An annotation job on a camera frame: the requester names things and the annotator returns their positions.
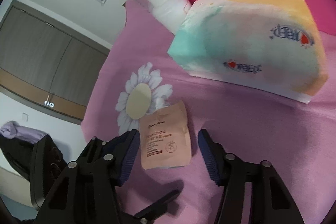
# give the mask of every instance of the daisy pattern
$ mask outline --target daisy pattern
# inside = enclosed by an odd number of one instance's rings
[[[118,98],[115,110],[120,112],[117,124],[119,135],[139,129],[139,119],[156,110],[157,103],[165,102],[173,93],[172,85],[162,85],[160,70],[153,70],[153,64],[142,65],[138,74],[132,72],[130,80],[127,80],[125,90]]]

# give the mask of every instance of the cabinet door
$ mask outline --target cabinet door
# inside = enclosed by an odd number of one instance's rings
[[[0,68],[49,91],[71,37],[12,7],[0,29]]]
[[[72,38],[59,64],[50,93],[87,106],[106,55]]]

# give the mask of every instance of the colorful tissue pack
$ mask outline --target colorful tissue pack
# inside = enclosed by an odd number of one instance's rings
[[[328,79],[305,0],[196,0],[168,54],[192,76],[304,103]]]

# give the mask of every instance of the pink tablecloth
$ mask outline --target pink tablecloth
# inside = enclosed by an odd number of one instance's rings
[[[153,100],[185,102],[193,150],[189,166],[167,170],[143,170],[138,155],[129,181],[118,189],[126,212],[136,213],[180,188],[170,213],[156,223],[213,223],[222,189],[210,180],[196,142],[198,131],[206,128],[214,141],[241,159],[271,161],[305,223],[320,224],[336,199],[336,37],[321,33],[330,79],[305,105],[189,76],[167,54],[173,35],[134,1],[126,8],[126,27],[100,71],[82,123],[85,138],[110,140],[119,130],[136,127],[123,109],[132,88],[145,82]]]

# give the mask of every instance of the light switch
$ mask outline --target light switch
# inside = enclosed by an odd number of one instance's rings
[[[28,122],[28,114],[22,113],[22,120]]]

